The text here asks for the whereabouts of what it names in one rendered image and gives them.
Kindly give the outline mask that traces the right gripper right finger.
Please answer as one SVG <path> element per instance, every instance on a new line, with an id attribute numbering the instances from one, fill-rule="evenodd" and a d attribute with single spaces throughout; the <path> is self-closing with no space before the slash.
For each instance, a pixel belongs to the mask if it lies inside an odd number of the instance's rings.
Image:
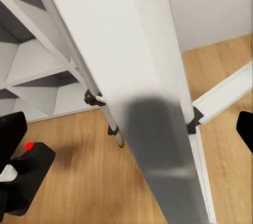
<path id="1" fill-rule="evenodd" d="M 253 113 L 241 111 L 236 130 L 253 153 Z"/>

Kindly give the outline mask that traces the camera tripod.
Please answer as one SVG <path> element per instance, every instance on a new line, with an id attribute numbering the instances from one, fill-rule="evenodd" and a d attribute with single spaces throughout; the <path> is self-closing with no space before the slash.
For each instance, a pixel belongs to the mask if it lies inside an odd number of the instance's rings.
<path id="1" fill-rule="evenodd" d="M 217 224 L 200 127 L 253 89 L 253 60 L 191 100 L 170 0 L 42 0 L 168 224 Z"/>

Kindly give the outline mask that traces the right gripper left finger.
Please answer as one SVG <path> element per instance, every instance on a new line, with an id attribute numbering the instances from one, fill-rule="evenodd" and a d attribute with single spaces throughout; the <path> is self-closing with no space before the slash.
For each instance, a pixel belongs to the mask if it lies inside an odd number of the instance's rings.
<path id="1" fill-rule="evenodd" d="M 27 123 L 22 111 L 0 118 L 0 174 L 27 132 Z"/>

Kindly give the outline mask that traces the digital camera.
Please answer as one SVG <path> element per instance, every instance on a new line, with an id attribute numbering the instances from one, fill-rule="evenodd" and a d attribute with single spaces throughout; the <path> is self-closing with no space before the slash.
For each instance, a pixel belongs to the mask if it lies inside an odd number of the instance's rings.
<path id="1" fill-rule="evenodd" d="M 0 182 L 0 191 L 8 191 L 8 199 L 27 202 L 24 209 L 8 212 L 19 217 L 27 213 L 56 156 L 43 142 L 29 142 L 25 150 L 23 155 L 7 163 L 16 169 L 17 177 L 13 181 Z"/>

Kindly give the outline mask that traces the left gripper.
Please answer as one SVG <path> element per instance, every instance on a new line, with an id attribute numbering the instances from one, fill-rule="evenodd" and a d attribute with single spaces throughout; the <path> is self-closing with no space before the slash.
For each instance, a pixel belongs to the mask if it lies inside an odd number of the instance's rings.
<path id="1" fill-rule="evenodd" d="M 8 191 L 0 191 L 0 222 L 3 221 L 4 213 L 24 209 L 27 205 L 26 201 L 8 199 L 8 195 Z"/>

